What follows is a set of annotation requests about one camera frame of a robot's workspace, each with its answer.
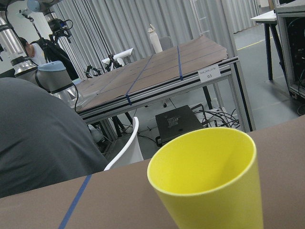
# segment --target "cup rim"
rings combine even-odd
[[[215,187],[215,188],[212,188],[210,190],[207,190],[207,191],[203,191],[203,192],[194,192],[194,193],[185,193],[185,194],[180,194],[180,193],[174,193],[174,192],[169,192],[169,191],[166,191],[164,189],[161,189],[159,187],[157,187],[153,182],[152,182],[152,178],[149,174],[149,171],[150,171],[150,168],[152,166],[152,163],[153,163],[153,160],[154,160],[154,156],[159,154],[161,152],[161,149],[159,149],[155,154],[154,156],[151,158],[149,164],[148,164],[148,167],[147,167],[147,178],[148,178],[148,181],[149,183],[151,184],[151,186],[158,190],[159,192],[161,193],[164,193],[164,194],[167,194],[167,195],[171,195],[171,196],[176,196],[176,197],[193,197],[193,196],[199,196],[199,195],[203,195],[203,194],[209,194],[209,193],[212,193],[212,192],[215,192],[215,191],[218,191],[220,189],[223,189],[233,183],[235,183],[237,180],[239,180],[245,173],[247,173],[249,171],[249,169],[252,167],[252,165],[254,164],[255,160],[256,160],[256,157],[257,157],[257,151],[256,151],[256,145],[255,145],[255,142],[254,140],[245,132],[243,131],[240,131],[240,130],[237,130],[237,129],[232,129],[232,128],[228,128],[228,127],[211,127],[211,128],[207,128],[207,129],[199,129],[199,130],[194,130],[194,131],[191,131],[191,132],[188,132],[186,134],[183,134],[175,139],[173,139],[172,141],[176,141],[176,140],[179,140],[179,138],[182,138],[184,137],[185,135],[190,135],[190,134],[193,134],[194,132],[200,132],[200,131],[204,131],[204,130],[209,130],[209,129],[225,129],[225,130],[230,130],[230,131],[236,131],[236,132],[239,132],[240,134],[244,135],[246,138],[248,138],[250,140],[250,142],[252,143],[253,145],[253,155],[252,155],[252,158],[249,162],[249,164],[245,167],[245,169],[239,174],[237,175],[236,177],[234,177],[233,179],[231,179],[230,181],[224,183],[223,185],[220,185],[218,187]]]

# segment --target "label with number 03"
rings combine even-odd
[[[206,68],[199,70],[198,75],[202,83],[209,80],[214,80],[221,76],[219,66],[217,64],[210,65]]]

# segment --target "yellow floor line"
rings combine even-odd
[[[247,46],[245,46],[245,47],[243,47],[243,48],[238,49],[238,51],[241,50],[241,49],[248,48],[248,47],[250,47],[250,46],[252,46],[252,45],[258,44],[258,43],[260,43],[260,42],[263,42],[264,40],[265,40],[265,39],[260,40],[259,42],[255,42],[255,43],[253,43],[253,44],[249,44],[249,45],[247,45]]]

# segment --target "person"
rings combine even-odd
[[[29,44],[23,37],[19,37],[19,40],[34,64],[42,65],[46,63],[44,52],[37,43]]]
[[[69,59],[69,56],[61,47],[59,47],[58,44],[54,44],[50,40],[44,38],[40,38],[31,44],[29,44],[23,37],[19,37],[19,40],[28,56],[36,65],[44,64],[46,63],[46,60],[49,62],[61,61],[66,67],[70,79],[78,79],[78,74]]]
[[[81,117],[31,82],[0,79],[0,198],[103,171]]]

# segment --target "spray bottle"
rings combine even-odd
[[[150,26],[151,26],[151,28],[148,29],[148,32],[149,32],[149,38],[151,39],[153,48],[156,53],[162,52],[162,47],[161,47],[161,44],[159,41],[158,34],[155,32],[156,29],[154,28],[154,26],[152,24],[150,24]]]

